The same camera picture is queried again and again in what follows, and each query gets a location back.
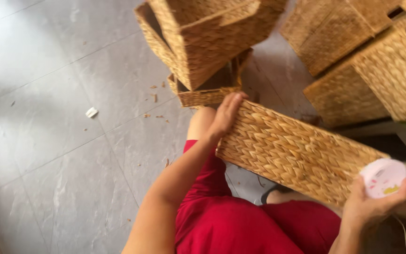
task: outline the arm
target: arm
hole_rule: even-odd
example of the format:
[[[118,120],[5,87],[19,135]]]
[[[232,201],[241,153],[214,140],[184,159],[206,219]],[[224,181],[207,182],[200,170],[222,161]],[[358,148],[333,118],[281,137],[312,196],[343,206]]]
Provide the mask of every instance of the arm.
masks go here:
[[[372,199],[364,191],[361,176],[353,182],[352,192],[344,206],[339,234],[330,248],[329,254],[357,254],[361,241],[361,231],[374,219],[385,216],[393,207],[406,200],[406,178],[397,193],[384,198]]]
[[[200,173],[211,149],[233,125],[244,93],[227,95],[214,122],[175,163],[166,167],[148,190],[122,254],[175,253],[177,210]]]

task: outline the foot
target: foot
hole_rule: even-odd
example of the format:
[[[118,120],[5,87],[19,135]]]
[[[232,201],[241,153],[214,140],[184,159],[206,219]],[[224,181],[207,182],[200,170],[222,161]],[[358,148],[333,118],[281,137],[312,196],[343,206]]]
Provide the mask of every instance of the foot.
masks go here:
[[[266,199],[267,204],[281,204],[285,202],[289,202],[291,200],[296,201],[313,201],[312,198],[303,195],[300,192],[289,192],[289,193],[281,193],[278,190],[273,190],[269,193]]]

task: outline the person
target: person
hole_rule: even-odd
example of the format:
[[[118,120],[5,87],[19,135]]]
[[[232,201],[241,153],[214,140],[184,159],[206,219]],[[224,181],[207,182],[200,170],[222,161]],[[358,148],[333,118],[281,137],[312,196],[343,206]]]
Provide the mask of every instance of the person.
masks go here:
[[[267,198],[257,206],[233,197],[215,147],[247,98],[232,93],[217,111],[204,107],[195,113],[183,156],[148,190],[123,254],[356,254],[365,225],[406,200],[406,179],[398,192],[370,199],[361,177],[353,182],[342,220],[312,201],[271,204]]]

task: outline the hand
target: hand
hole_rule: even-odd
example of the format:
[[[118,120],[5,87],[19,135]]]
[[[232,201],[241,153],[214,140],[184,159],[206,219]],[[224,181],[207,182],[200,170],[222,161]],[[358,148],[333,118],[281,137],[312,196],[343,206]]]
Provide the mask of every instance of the hand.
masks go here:
[[[216,116],[208,129],[209,135],[214,135],[220,139],[233,126],[237,111],[242,103],[242,99],[248,99],[249,96],[244,92],[231,93],[225,96],[222,104],[217,109]]]
[[[406,178],[402,181],[397,193],[384,198],[373,199],[366,195],[364,179],[358,176],[351,187],[342,214],[342,227],[361,230],[364,225],[375,218],[385,216],[393,207],[406,200]]]

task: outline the woven water hyacinth basket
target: woven water hyacinth basket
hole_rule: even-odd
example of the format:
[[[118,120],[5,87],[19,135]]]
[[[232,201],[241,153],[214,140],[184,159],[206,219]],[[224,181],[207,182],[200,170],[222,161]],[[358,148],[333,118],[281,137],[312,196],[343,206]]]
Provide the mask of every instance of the woven water hyacinth basket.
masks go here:
[[[216,155],[324,203],[343,206],[349,185],[388,155],[259,104],[242,103]]]
[[[304,94],[328,127],[388,116],[406,121],[406,14]]]
[[[250,48],[240,53],[195,91],[189,91],[173,74],[167,77],[167,81],[182,107],[222,102],[226,95],[242,89],[240,74],[252,51]]]
[[[230,59],[266,39],[286,0],[149,0],[148,4],[149,13],[141,10],[147,4],[136,9],[145,38],[156,55],[173,62],[171,66],[164,61],[194,91]],[[155,35],[142,24],[153,20],[152,15],[156,21],[151,27],[159,35],[153,43],[150,37]]]
[[[281,27],[309,72],[316,76],[393,24],[402,0],[297,1]]]

